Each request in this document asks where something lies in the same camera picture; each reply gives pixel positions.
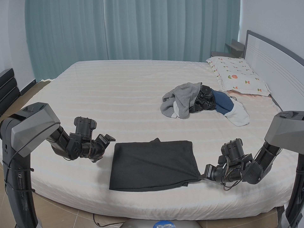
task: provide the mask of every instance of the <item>white bed sheet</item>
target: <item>white bed sheet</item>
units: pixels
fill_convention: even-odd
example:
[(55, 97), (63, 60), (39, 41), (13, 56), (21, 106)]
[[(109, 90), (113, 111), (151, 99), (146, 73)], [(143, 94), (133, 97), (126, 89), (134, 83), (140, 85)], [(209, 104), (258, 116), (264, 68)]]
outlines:
[[(232, 93), (250, 116), (250, 124), (234, 126), (216, 111), (171, 119), (160, 112), (162, 96), (182, 83), (203, 82), (215, 90), (219, 85), (207, 63), (153, 60), (85, 61), (70, 66), (27, 103), (47, 102), (67, 133), (74, 132), (74, 118), (97, 121), (99, 133), (117, 142), (189, 140), (201, 173), (206, 164), (217, 164), (223, 143), (241, 138), (244, 152), (253, 155), (278, 108), (265, 96)], [(32, 186), (56, 202), (85, 211), (142, 219), (221, 219), (267, 212), (285, 204), (291, 195), (297, 154), (283, 150), (271, 172), (257, 185), (240, 183), (225, 192), (219, 185), (201, 181), (188, 187), (157, 192), (109, 190), (115, 143), (104, 158), (65, 161), (44, 141), (32, 153)]]

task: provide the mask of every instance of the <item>fitted sheet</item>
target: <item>fitted sheet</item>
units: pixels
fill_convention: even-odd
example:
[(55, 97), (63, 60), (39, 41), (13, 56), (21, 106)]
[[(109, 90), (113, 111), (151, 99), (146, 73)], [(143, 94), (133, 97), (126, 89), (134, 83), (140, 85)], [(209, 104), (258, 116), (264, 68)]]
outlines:
[[(64, 130), (75, 131), (77, 116), (97, 121), (93, 138), (109, 134), (117, 142), (188, 140), (201, 174), (217, 164), (223, 143), (241, 138), (246, 154), (260, 149), (278, 107), (270, 97), (231, 93), (250, 116), (236, 127), (216, 111), (190, 114), (186, 119), (162, 115), (162, 96), (186, 82), (203, 82), (219, 90), (207, 63), (154, 60), (83, 61), (70, 66), (27, 103), (50, 104)], [(56, 202), (85, 211), (141, 219), (224, 219), (254, 216), (285, 204), (291, 195), (297, 154), (283, 150), (272, 170), (257, 185), (240, 183), (230, 191), (207, 181), (157, 192), (109, 190), (115, 143), (97, 163), (66, 161), (44, 141), (31, 154), (32, 186)]]

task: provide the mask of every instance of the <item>black satin garment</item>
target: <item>black satin garment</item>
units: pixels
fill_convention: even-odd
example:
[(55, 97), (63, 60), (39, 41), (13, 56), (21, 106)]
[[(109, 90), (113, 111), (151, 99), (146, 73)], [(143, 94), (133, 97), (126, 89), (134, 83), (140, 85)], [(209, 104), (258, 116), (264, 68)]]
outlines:
[(189, 108), (190, 113), (215, 109), (215, 97), (209, 86), (202, 85), (199, 94), (195, 99), (194, 106)]

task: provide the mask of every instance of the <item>white pillow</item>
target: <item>white pillow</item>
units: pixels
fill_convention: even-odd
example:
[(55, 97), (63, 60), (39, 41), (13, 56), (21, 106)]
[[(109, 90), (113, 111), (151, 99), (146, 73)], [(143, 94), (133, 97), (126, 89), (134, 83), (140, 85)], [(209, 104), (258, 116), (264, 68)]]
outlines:
[(253, 72), (243, 58), (211, 57), (211, 66), (224, 91), (234, 90), (243, 94), (268, 96), (270, 90), (261, 77)]

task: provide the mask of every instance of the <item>gray sweater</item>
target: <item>gray sweater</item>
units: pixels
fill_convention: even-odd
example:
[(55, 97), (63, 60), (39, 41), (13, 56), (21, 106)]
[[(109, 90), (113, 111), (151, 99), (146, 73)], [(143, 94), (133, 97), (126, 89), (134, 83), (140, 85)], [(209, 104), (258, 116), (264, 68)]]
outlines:
[(161, 112), (167, 117), (176, 117), (174, 105), (178, 107), (178, 116), (184, 118), (189, 114), (189, 108), (194, 105), (202, 83), (186, 83), (175, 87), (163, 96)]

